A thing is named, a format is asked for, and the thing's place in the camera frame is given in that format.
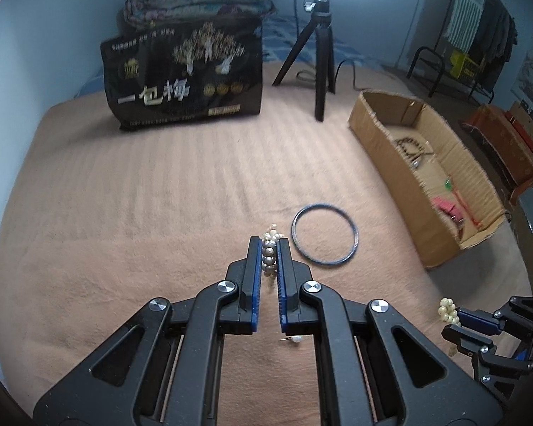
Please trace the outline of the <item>dark metal bangle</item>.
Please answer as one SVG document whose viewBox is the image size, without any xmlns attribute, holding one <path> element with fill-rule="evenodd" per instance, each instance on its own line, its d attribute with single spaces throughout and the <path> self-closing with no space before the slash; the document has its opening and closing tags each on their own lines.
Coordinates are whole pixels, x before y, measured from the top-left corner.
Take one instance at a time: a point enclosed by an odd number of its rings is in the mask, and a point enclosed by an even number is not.
<svg viewBox="0 0 533 426">
<path fill-rule="evenodd" d="M 349 248 L 338 247 L 341 256 L 331 258 L 330 249 L 338 245 L 335 236 L 329 229 L 315 229 L 312 233 L 312 241 L 304 244 L 300 234 L 300 223 L 308 214 L 315 212 L 332 213 L 334 217 L 342 219 L 342 223 L 349 228 Z M 329 203 L 313 203 L 301 207 L 292 218 L 290 234 L 292 243 L 299 254 L 312 264 L 325 268 L 335 268 L 349 263 L 356 255 L 360 245 L 360 231 L 353 218 L 342 208 Z"/>
</svg>

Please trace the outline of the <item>red strap wristwatch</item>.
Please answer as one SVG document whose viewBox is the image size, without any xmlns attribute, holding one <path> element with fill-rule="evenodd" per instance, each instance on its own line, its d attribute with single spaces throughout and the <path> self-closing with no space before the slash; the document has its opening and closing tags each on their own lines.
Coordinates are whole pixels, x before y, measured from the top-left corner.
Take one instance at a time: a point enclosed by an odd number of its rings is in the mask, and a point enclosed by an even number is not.
<svg viewBox="0 0 533 426">
<path fill-rule="evenodd" d="M 432 197 L 430 201 L 433 207 L 436 207 L 437 210 L 444 213 L 447 217 L 449 217 L 450 220 L 452 220 L 452 223 L 456 226 L 456 229 L 459 231 L 463 229 L 465 217 L 456 203 L 440 196 Z"/>
</svg>

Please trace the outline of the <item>white pearl earring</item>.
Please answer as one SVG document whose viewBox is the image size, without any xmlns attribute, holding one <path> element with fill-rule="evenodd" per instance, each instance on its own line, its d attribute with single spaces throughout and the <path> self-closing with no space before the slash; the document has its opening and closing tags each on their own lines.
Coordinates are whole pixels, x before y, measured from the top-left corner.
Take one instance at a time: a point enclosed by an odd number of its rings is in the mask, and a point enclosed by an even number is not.
<svg viewBox="0 0 533 426">
<path fill-rule="evenodd" d="M 303 337 L 302 335 L 291 335 L 290 337 L 282 338 L 282 342 L 292 342 L 292 344 L 299 344 L 302 342 Z"/>
</svg>

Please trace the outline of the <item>cardboard box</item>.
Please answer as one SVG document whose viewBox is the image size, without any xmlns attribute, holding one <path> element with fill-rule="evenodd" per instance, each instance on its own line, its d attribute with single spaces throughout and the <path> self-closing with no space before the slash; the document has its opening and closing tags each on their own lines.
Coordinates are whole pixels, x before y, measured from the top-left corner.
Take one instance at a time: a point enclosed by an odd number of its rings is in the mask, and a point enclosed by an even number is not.
<svg viewBox="0 0 533 426">
<path fill-rule="evenodd" d="M 402 214 L 422 264 L 441 266 L 492 236 L 506 211 L 486 172 L 449 123 L 417 98 L 364 91 L 349 127 Z M 461 231 L 430 199 L 456 203 Z"/>
</svg>

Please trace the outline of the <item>orange cloth stool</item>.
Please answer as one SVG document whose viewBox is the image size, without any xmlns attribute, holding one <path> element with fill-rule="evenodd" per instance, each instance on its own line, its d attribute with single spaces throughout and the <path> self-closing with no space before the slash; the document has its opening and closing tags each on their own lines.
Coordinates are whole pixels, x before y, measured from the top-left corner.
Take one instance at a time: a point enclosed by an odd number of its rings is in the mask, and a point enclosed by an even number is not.
<svg viewBox="0 0 533 426">
<path fill-rule="evenodd" d="M 509 204 L 516 206 L 519 197 L 533 185 L 533 149 L 524 140 L 509 111 L 492 105 L 479 106 L 460 127 L 487 150 L 510 191 Z"/>
</svg>

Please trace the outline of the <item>black tripod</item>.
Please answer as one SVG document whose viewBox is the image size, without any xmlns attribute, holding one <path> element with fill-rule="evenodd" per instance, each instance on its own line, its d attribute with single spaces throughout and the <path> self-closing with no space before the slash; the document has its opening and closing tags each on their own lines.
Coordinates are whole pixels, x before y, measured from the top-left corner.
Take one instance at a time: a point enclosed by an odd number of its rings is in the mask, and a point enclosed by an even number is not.
<svg viewBox="0 0 533 426">
<path fill-rule="evenodd" d="M 324 121 L 326 93 L 336 92 L 334 38 L 329 0 L 315 0 L 307 12 L 310 21 L 299 33 L 272 85 L 278 87 L 312 35 L 316 36 L 315 119 Z"/>
</svg>

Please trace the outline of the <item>black snack bag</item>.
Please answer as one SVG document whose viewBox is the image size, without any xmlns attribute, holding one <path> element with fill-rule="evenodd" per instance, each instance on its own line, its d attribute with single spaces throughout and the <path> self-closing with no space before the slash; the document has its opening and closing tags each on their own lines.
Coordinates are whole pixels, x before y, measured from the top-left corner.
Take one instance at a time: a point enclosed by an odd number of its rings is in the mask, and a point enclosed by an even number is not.
<svg viewBox="0 0 533 426">
<path fill-rule="evenodd" d="M 263 95 L 262 22 L 255 16 L 165 24 L 100 46 L 104 93 L 121 129 L 256 115 Z"/>
</svg>

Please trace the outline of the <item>blue patterned bed sheet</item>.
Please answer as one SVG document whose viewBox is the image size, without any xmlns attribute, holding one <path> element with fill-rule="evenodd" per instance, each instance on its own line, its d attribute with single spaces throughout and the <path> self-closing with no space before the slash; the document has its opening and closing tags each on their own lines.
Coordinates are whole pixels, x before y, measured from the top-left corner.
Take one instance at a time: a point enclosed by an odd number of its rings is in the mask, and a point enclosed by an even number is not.
<svg viewBox="0 0 533 426">
<path fill-rule="evenodd" d="M 263 21 L 263 60 L 265 62 L 284 62 L 296 41 L 295 20 L 290 16 L 269 16 Z M 381 64 L 370 57 L 362 55 L 350 44 L 334 37 L 335 64 L 350 60 L 356 65 L 381 71 Z M 76 98 L 104 90 L 104 69 L 85 83 Z"/>
</svg>

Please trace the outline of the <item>black clothes rack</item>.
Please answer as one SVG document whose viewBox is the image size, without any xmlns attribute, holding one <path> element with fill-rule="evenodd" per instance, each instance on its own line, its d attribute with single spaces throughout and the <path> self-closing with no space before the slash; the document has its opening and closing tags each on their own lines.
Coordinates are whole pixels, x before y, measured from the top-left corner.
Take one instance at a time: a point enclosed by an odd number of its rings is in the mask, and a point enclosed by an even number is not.
<svg viewBox="0 0 533 426">
<path fill-rule="evenodd" d="M 502 0 L 449 0 L 436 42 L 416 50 L 406 77 L 416 78 L 429 96 L 472 102 L 482 96 L 491 103 L 517 45 L 517 24 Z"/>
</svg>

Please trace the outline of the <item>yellow box on rack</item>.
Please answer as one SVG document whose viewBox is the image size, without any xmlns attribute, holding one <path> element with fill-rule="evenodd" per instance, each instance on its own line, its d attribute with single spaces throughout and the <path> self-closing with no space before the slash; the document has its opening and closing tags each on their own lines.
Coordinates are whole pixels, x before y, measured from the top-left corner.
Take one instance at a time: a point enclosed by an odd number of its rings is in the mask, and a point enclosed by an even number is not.
<svg viewBox="0 0 533 426">
<path fill-rule="evenodd" d="M 466 53 L 458 50 L 453 50 L 449 57 L 451 63 L 451 71 L 449 72 L 453 78 L 458 80 L 474 80 L 479 74 L 479 65 L 476 64 Z"/>
</svg>

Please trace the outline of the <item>dark hanging clothes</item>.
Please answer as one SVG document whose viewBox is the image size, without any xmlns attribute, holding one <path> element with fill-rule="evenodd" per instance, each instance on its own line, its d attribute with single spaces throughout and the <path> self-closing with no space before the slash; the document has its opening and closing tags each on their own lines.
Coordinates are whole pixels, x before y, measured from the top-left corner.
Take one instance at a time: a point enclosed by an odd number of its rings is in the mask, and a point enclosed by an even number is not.
<svg viewBox="0 0 533 426">
<path fill-rule="evenodd" d="M 501 0 L 485 0 L 479 27 L 469 54 L 480 65 L 479 84 L 492 91 L 504 65 L 518 44 L 514 18 Z"/>
</svg>

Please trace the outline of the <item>striped white towel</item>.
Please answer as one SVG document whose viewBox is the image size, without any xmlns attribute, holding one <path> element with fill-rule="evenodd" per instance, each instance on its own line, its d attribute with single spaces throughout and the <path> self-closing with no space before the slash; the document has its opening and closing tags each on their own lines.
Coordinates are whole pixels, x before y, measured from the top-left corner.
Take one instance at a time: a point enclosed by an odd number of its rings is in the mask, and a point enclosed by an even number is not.
<svg viewBox="0 0 533 426">
<path fill-rule="evenodd" d="M 453 0 L 445 39 L 452 47 L 467 53 L 479 28 L 484 0 Z"/>
</svg>

